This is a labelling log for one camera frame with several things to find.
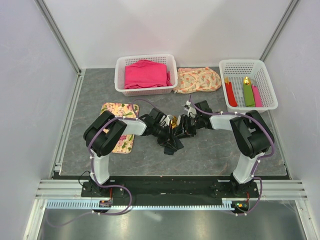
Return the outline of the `black paper napkin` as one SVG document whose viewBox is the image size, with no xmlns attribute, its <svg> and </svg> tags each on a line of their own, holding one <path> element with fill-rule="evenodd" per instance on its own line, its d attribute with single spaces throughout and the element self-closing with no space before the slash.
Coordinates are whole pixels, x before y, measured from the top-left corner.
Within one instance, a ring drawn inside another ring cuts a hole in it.
<svg viewBox="0 0 320 240">
<path fill-rule="evenodd" d="M 181 139 L 190 138 L 190 137 L 180 137 L 181 130 L 182 128 L 180 126 L 180 123 L 174 129 L 172 129 L 172 133 L 174 135 L 174 145 L 164 146 L 165 155 L 173 155 L 178 150 L 184 148 L 184 145 L 182 144 Z"/>
</svg>

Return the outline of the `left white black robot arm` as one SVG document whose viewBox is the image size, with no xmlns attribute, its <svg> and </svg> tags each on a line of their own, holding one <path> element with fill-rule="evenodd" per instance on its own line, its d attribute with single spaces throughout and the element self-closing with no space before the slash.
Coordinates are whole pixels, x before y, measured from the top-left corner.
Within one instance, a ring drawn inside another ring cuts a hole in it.
<svg viewBox="0 0 320 240">
<path fill-rule="evenodd" d="M 104 111 L 84 132 L 83 138 L 90 158 L 90 177 L 94 181 L 92 191 L 99 197 L 110 191 L 109 157 L 120 138 L 124 135 L 156 137 L 164 153 L 174 154 L 182 145 L 174 136 L 171 118 L 158 108 L 140 117 L 115 116 Z"/>
</svg>

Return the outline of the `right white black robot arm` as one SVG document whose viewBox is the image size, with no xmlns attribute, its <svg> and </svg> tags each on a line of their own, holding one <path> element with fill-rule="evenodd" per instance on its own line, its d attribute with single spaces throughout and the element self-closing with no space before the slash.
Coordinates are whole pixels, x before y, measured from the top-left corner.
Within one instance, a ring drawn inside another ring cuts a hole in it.
<svg viewBox="0 0 320 240">
<path fill-rule="evenodd" d="M 193 137 L 199 129 L 226 130 L 233 132 L 240 151 L 239 160 L 230 175 L 229 191 L 235 197 L 242 196 L 254 183 L 255 171 L 261 159 L 271 149 L 274 153 L 275 138 L 260 113 L 216 112 L 206 100 L 185 105 L 187 114 L 178 117 L 174 134 L 177 138 Z"/>
</svg>

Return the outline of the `gold spoon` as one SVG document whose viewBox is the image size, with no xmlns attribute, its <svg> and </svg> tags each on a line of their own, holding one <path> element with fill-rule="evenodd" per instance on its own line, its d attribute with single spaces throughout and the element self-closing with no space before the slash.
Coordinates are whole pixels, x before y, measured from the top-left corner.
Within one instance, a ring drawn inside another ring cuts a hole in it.
<svg viewBox="0 0 320 240">
<path fill-rule="evenodd" d="M 178 119 L 175 116 L 170 120 L 170 126 L 172 129 L 177 127 L 177 122 L 178 122 Z"/>
</svg>

